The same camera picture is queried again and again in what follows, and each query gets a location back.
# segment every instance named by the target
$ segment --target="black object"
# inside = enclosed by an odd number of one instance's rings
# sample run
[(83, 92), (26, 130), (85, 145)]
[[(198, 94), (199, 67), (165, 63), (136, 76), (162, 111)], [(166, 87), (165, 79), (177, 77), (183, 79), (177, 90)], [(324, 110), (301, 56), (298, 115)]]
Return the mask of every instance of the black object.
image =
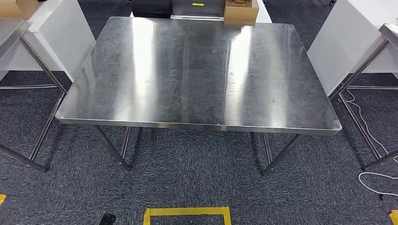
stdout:
[(171, 2), (173, 15), (224, 16), (225, 0), (171, 0)]
[(171, 0), (131, 0), (134, 17), (170, 18), (173, 13)]
[(113, 225), (113, 223), (115, 223), (115, 221), (116, 221), (115, 215), (105, 213), (104, 216), (102, 217), (99, 225)]

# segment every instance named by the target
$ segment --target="black device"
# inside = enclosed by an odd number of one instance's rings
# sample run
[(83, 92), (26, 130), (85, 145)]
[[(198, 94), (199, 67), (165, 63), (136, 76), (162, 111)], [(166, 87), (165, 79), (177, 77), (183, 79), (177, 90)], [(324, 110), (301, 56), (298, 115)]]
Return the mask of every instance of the black device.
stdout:
[(131, 0), (134, 17), (170, 18), (173, 14), (171, 0)]

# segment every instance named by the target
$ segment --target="cardboard box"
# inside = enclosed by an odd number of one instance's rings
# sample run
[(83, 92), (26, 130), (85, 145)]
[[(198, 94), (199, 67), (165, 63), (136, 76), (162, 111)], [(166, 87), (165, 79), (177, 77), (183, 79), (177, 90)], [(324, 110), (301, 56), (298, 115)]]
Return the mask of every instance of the cardboard box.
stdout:
[(226, 0), (224, 21), (238, 23), (255, 23), (259, 13), (257, 0), (248, 0), (245, 4), (237, 4), (234, 0)]
[(29, 20), (38, 7), (37, 0), (0, 0), (0, 17), (21, 17)]

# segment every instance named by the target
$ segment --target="yellow label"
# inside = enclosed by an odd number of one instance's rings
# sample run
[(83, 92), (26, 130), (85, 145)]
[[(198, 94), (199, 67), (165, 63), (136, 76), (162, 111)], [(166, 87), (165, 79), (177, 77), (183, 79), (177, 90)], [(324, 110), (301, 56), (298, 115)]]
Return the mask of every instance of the yellow label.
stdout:
[(391, 210), (390, 218), (392, 224), (398, 225), (398, 210)]
[(0, 205), (3, 204), (4, 199), (6, 199), (7, 195), (0, 195)]
[(151, 216), (223, 215), (224, 225), (231, 225), (229, 207), (145, 209), (143, 225), (151, 225)]

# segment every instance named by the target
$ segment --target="table top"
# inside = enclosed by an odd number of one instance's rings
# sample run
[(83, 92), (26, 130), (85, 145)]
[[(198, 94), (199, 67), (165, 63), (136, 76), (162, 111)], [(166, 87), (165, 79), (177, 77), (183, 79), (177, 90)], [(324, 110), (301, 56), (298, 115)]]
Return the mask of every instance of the table top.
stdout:
[(0, 58), (29, 28), (29, 24), (20, 18), (0, 18)]
[(290, 24), (111, 17), (62, 123), (332, 135), (341, 124)]
[(379, 31), (394, 47), (398, 48), (398, 24), (385, 23)]

